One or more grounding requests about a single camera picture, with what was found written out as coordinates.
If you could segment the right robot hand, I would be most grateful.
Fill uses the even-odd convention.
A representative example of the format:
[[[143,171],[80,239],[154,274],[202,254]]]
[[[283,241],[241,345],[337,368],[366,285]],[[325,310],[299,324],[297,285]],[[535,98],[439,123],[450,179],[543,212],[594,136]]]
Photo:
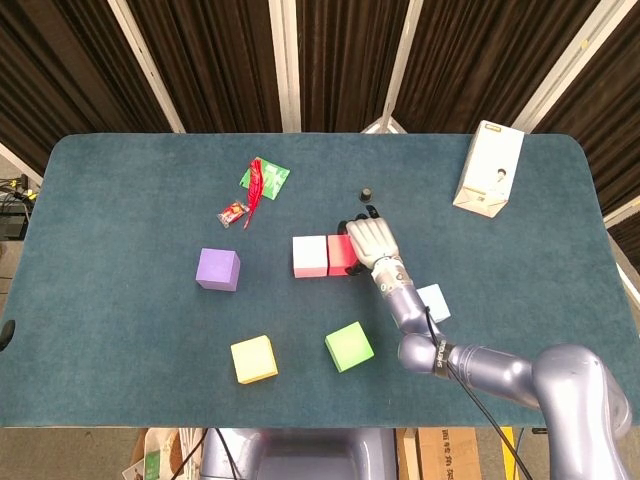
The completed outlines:
[[[358,214],[353,220],[342,220],[337,233],[347,235],[356,259],[347,262],[346,273],[359,275],[365,269],[373,270],[381,259],[400,261],[399,247],[388,223],[373,205],[366,206],[367,214]]]

